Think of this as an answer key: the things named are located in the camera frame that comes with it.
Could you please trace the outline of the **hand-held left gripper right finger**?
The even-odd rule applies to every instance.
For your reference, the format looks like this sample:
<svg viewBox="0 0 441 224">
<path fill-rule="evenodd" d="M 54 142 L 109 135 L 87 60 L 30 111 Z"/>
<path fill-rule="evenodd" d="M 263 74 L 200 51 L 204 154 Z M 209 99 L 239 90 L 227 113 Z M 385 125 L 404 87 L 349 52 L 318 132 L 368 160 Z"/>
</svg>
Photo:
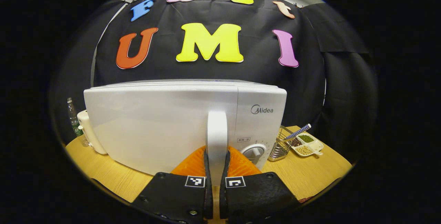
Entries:
<svg viewBox="0 0 441 224">
<path fill-rule="evenodd" d="M 275 172 L 261 172 L 229 146 L 219 188 L 219 216 L 229 224 L 281 224 L 301 203 Z"/>
</svg>

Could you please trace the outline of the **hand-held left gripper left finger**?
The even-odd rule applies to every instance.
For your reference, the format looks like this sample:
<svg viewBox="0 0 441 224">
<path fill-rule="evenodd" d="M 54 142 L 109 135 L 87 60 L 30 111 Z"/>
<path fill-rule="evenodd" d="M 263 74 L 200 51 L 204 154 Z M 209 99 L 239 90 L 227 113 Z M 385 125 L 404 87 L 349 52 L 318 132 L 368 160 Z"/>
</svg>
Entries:
<svg viewBox="0 0 441 224">
<path fill-rule="evenodd" d="M 156 218 L 156 224 L 206 224 L 213 218 L 211 174 L 205 146 L 170 173 L 158 172 L 132 206 Z"/>
</svg>

